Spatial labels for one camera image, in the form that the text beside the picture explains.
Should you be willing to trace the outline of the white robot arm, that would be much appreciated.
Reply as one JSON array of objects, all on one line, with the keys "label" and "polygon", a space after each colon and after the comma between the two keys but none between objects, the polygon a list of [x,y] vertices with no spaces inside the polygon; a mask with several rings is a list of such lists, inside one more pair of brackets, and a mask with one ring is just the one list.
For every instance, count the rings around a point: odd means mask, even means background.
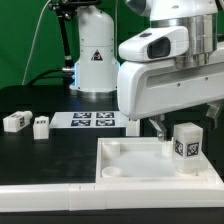
[{"label": "white robot arm", "polygon": [[217,13],[224,0],[127,0],[150,27],[119,46],[118,107],[132,120],[148,118],[167,138],[165,113],[224,99],[224,42]]}]

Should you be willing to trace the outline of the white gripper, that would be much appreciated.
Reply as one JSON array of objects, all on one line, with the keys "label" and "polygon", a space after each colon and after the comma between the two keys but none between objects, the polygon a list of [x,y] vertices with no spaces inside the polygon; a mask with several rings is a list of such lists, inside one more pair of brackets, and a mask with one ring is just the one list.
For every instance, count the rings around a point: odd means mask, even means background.
[{"label": "white gripper", "polygon": [[172,59],[125,62],[117,91],[119,110],[133,120],[150,117],[161,142],[167,140],[167,129],[160,114],[167,112],[209,103],[206,116],[216,128],[224,104],[212,101],[224,99],[224,49],[213,52],[207,65],[186,70],[177,70]]}]

